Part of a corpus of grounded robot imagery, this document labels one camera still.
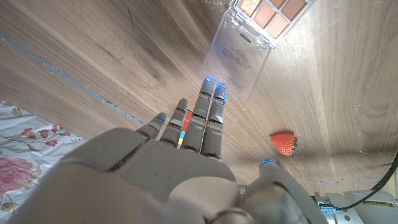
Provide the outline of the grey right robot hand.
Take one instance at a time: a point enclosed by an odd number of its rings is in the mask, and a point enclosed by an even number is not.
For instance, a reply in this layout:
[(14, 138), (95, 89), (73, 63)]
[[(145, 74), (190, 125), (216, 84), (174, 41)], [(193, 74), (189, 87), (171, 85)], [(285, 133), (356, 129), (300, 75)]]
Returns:
[(188, 103), (133, 131), (115, 128), (61, 159), (11, 223), (325, 223), (273, 159), (241, 190), (221, 161), (227, 88), (206, 78)]

